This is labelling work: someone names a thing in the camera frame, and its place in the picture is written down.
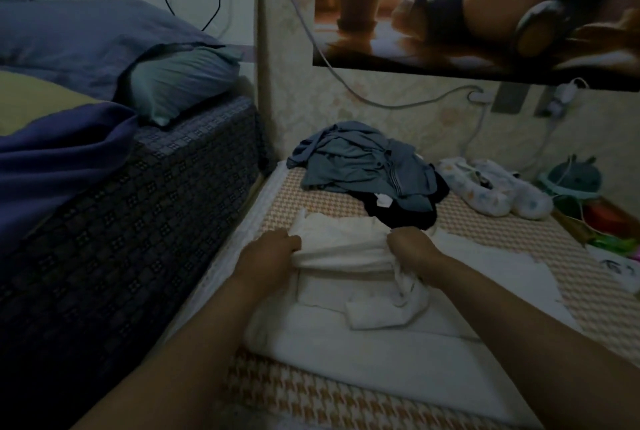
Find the orange patterned sheet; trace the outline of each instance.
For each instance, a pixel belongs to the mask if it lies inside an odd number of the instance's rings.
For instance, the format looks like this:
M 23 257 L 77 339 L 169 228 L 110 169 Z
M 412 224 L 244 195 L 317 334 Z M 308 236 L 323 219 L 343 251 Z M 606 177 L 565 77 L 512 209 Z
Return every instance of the orange patterned sheet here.
M 367 215 L 362 203 L 348 194 L 301 190 L 304 173 L 302 168 L 289 172 L 261 231 L 288 228 L 302 207 L 334 217 Z M 640 303 L 553 218 L 490 218 L 451 193 L 438 205 L 438 223 L 451 233 L 529 253 L 548 264 L 565 305 L 585 335 L 640 365 Z M 229 370 L 226 389 L 231 401 L 336 429 L 511 428 L 484 417 L 338 383 L 242 350 Z

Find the forearm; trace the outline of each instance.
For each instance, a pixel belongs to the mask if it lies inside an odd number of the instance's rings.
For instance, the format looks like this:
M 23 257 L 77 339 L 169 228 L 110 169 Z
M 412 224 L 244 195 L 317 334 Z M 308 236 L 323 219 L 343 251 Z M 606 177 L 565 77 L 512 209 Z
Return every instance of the forearm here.
M 74 430 L 199 429 L 208 418 L 258 300 L 227 280 L 148 361 L 93 407 Z
M 640 370 L 468 266 L 438 286 L 548 428 L 640 428 Z

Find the floral wallpaper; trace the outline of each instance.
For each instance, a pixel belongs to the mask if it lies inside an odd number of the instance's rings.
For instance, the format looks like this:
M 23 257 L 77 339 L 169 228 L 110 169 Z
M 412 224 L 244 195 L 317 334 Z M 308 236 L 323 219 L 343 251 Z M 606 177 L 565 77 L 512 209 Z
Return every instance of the floral wallpaper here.
M 314 20 L 314 0 L 298 0 L 307 23 Z M 429 161 L 456 156 L 476 127 L 480 107 L 458 92 L 433 104 L 400 111 L 359 102 L 327 68 L 313 67 L 313 47 L 289 0 L 259 0 L 259 108 L 278 154 L 292 149 L 317 130 L 355 119 L 387 136 L 415 145 Z M 475 83 L 495 92 L 499 83 L 415 76 L 363 70 L 340 70 L 358 93 L 387 104 L 435 97 L 456 86 Z M 523 166 L 539 148 L 547 129 L 534 118 L 542 86 L 533 86 L 518 115 L 488 114 L 470 144 L 470 158 L 491 158 L 504 167 Z M 640 217 L 640 94 L 580 91 L 551 136 L 539 162 L 547 169 L 569 154 L 595 155 L 604 176 L 602 193 Z M 529 177 L 535 170 L 527 171 Z

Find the dark patterned mattress cover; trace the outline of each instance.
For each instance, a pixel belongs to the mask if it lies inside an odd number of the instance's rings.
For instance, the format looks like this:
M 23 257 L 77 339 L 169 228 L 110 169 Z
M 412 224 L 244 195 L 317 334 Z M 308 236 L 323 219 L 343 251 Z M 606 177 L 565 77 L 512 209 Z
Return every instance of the dark patterned mattress cover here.
M 69 428 L 140 363 L 275 156 L 255 106 L 227 94 L 144 126 L 122 169 L 0 260 L 0 409 Z

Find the purple blanket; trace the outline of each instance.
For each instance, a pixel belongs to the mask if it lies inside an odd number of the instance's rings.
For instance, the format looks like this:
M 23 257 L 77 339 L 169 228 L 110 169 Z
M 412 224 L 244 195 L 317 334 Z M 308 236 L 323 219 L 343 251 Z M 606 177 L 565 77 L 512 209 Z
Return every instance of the purple blanket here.
M 133 110 L 101 102 L 0 136 L 0 260 L 57 207 L 122 167 L 137 128 Z

